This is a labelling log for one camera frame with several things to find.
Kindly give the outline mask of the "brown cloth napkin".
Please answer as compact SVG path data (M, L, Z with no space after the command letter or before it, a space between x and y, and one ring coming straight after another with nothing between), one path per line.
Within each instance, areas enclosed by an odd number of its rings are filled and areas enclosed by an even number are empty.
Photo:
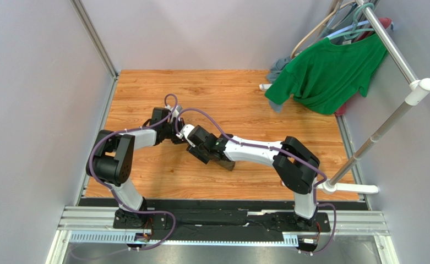
M216 159L215 163L228 171L233 171L236 165L235 161L231 161L227 158Z

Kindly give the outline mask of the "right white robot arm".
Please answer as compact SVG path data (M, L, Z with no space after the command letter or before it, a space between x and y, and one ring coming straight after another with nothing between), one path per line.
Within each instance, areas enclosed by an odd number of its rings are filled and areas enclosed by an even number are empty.
M294 193L295 224L302 229L315 225L318 208L313 187L320 161L296 138L262 142L233 135L215 136L199 125L185 125L180 137L189 144L187 151L205 164L213 161L232 171L237 161L243 161L275 169L282 183Z

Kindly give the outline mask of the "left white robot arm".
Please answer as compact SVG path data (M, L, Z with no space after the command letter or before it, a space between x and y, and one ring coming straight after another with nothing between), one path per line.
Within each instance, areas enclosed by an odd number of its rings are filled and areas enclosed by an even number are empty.
M86 163L86 173L98 179L116 197L119 209L115 213L115 228L144 228L152 218L146 213L145 198L138 193L130 180L133 152L137 149L152 147L170 139L173 144L183 144L185 139L177 137L177 131L185 125L178 114L182 106L169 105L155 107L152 116L143 126L116 134L101 130L95 140L96 151L92 161Z

